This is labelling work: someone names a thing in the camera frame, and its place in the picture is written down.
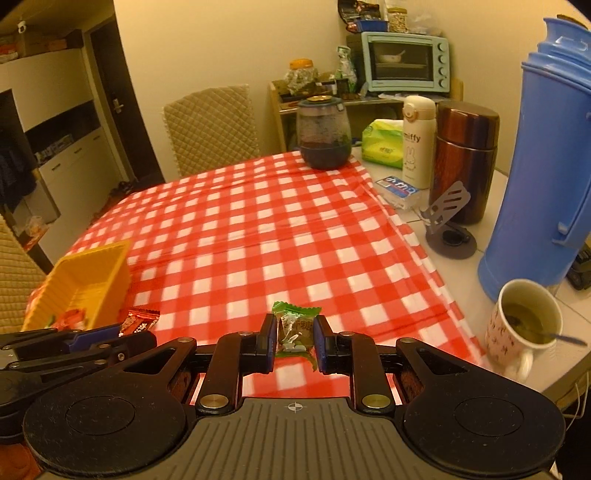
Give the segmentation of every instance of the red candy wrapper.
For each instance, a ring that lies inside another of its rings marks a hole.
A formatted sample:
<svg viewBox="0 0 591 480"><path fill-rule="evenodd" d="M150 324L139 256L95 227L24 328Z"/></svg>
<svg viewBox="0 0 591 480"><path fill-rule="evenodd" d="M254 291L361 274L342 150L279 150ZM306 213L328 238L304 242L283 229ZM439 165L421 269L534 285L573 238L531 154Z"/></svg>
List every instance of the red candy wrapper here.
<svg viewBox="0 0 591 480"><path fill-rule="evenodd" d="M127 318L121 324L119 336L151 330L159 318L158 310L130 308L127 311Z"/></svg>

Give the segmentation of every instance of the box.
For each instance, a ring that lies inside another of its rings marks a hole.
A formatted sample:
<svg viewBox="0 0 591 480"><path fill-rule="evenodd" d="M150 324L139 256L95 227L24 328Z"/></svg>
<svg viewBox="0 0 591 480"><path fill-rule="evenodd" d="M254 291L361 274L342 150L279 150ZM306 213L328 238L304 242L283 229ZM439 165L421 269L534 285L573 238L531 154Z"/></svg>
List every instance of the box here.
<svg viewBox="0 0 591 480"><path fill-rule="evenodd" d="M49 51L65 50L66 48L68 48L68 42L65 38L47 42L47 50Z"/></svg>
<svg viewBox="0 0 591 480"><path fill-rule="evenodd" d="M22 329L45 328L72 309L86 309L87 330L116 323L131 282L128 250L129 242L117 242L60 259Z"/></svg>
<svg viewBox="0 0 591 480"><path fill-rule="evenodd" d="M14 35L19 58L47 52L47 39L39 30L27 28L25 33Z"/></svg>

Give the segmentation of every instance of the white mug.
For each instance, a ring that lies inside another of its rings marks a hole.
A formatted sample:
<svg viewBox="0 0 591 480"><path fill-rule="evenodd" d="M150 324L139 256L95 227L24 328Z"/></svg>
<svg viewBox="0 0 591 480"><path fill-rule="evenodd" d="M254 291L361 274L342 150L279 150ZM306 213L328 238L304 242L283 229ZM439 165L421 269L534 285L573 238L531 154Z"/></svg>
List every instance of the white mug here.
<svg viewBox="0 0 591 480"><path fill-rule="evenodd" d="M543 332L561 334L562 314L552 294L536 282L517 278L501 289L486 328L485 345L491 360L504 368L502 375L523 383L530 374L534 352L552 348L556 340L534 343L517 334L503 310L503 305L509 304L532 311L541 321Z"/></svg>

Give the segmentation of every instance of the jar lid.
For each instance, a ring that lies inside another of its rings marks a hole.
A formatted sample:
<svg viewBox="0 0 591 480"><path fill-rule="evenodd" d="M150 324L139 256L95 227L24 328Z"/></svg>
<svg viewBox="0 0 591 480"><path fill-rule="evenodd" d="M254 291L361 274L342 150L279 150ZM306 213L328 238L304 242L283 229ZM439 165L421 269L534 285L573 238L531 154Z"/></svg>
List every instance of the jar lid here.
<svg viewBox="0 0 591 480"><path fill-rule="evenodd" d="M437 105L437 136L462 147L496 148L500 124L498 113L474 103L443 100Z"/></svg>
<svg viewBox="0 0 591 480"><path fill-rule="evenodd" d="M314 63L310 59L295 59L290 62L290 69L308 69L312 68Z"/></svg>
<svg viewBox="0 0 591 480"><path fill-rule="evenodd" d="M302 100L297 106L301 107L319 107L319 106L333 106L343 103L340 98L332 97L330 95L316 95L308 97L306 100Z"/></svg>
<svg viewBox="0 0 591 480"><path fill-rule="evenodd" d="M408 122L432 120L435 118L435 102L421 95L408 95L404 99L402 114Z"/></svg>

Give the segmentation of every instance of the orange jar lid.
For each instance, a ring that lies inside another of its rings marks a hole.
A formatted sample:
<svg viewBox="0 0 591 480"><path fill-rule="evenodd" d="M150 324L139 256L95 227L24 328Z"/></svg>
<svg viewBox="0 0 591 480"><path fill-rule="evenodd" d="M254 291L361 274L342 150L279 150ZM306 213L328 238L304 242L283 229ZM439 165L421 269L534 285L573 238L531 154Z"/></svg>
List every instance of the orange jar lid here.
<svg viewBox="0 0 591 480"><path fill-rule="evenodd" d="M290 62L290 69L307 69L314 66L314 63L310 59L296 59Z"/></svg>

